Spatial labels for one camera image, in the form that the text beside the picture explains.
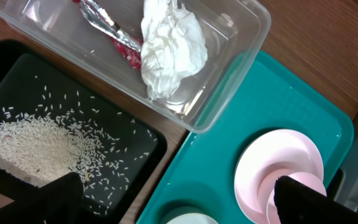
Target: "brown wooden surface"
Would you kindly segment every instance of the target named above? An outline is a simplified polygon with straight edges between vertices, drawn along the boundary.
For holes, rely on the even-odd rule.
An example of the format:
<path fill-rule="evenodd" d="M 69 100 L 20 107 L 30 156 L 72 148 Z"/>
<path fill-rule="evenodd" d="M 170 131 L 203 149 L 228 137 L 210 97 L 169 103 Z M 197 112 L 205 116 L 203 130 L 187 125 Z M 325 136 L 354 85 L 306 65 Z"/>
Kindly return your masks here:
<path fill-rule="evenodd" d="M 351 118 L 358 111 L 358 4 L 353 0 L 260 0 L 272 28 L 262 50 L 276 58 Z M 151 188 L 187 132 L 125 94 L 11 29 L 0 19 L 0 40 L 17 39 L 73 74 L 79 81 L 164 133 L 168 152 L 126 213 L 134 223 Z M 0 206 L 9 203 L 0 198 Z"/>

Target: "teal tray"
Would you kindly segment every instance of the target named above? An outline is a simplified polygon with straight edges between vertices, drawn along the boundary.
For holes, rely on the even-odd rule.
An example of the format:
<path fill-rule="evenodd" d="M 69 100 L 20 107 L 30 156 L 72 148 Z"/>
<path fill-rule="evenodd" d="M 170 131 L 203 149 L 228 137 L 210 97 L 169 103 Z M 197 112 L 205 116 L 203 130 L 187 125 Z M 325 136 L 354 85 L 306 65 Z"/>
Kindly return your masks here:
<path fill-rule="evenodd" d="M 228 76 L 242 58 L 234 59 Z M 211 130 L 189 134 L 137 223 L 158 224 L 170 210 L 185 205 L 198 207 L 221 224 L 252 223 L 234 196 L 235 167 L 248 144 L 280 128 L 304 133 L 317 145 L 327 187 L 353 142 L 352 121 L 283 65 L 260 52 Z"/>

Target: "clear plastic container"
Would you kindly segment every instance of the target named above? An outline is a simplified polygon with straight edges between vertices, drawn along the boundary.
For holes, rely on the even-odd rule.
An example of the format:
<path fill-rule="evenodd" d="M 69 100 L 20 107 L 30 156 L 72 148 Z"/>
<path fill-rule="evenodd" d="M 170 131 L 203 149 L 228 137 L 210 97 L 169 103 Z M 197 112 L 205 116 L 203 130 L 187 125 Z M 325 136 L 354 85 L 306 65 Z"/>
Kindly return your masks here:
<path fill-rule="evenodd" d="M 143 1 L 97 2 L 131 36 L 142 37 Z M 106 35 L 89 25 L 70 0 L 0 0 L 0 17 L 186 129 L 202 133 L 214 124 L 246 76 L 270 29 L 271 18 L 256 0 L 181 2 L 200 22 L 208 61 L 198 74 L 182 80 L 172 97 L 157 101 L 147 98 L 140 71 L 128 65 Z M 240 52 L 246 52 L 241 66 L 226 74 L 225 69 Z M 219 94 L 211 99 L 217 88 Z"/>

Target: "metallic object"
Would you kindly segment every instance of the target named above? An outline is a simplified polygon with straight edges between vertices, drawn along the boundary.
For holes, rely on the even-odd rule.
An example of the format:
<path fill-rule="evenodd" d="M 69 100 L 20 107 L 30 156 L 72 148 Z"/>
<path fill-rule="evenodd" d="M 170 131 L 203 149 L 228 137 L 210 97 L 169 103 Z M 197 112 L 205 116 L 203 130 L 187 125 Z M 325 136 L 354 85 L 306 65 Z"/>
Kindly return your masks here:
<path fill-rule="evenodd" d="M 108 36 L 118 40 L 127 47 L 140 52 L 142 46 L 127 32 L 123 31 L 117 22 L 114 22 L 107 12 L 94 0 L 81 0 L 81 12 L 84 18 L 95 28 Z"/>

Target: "crumpled white tissue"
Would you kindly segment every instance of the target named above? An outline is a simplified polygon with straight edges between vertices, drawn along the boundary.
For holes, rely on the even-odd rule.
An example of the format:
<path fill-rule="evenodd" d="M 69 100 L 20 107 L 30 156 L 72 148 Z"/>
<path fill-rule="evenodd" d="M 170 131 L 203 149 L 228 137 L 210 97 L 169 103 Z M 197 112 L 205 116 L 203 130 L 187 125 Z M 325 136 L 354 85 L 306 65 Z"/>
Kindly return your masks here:
<path fill-rule="evenodd" d="M 177 0 L 145 0 L 142 20 L 142 78 L 151 100 L 169 98 L 207 61 L 205 38 L 194 13 Z"/>

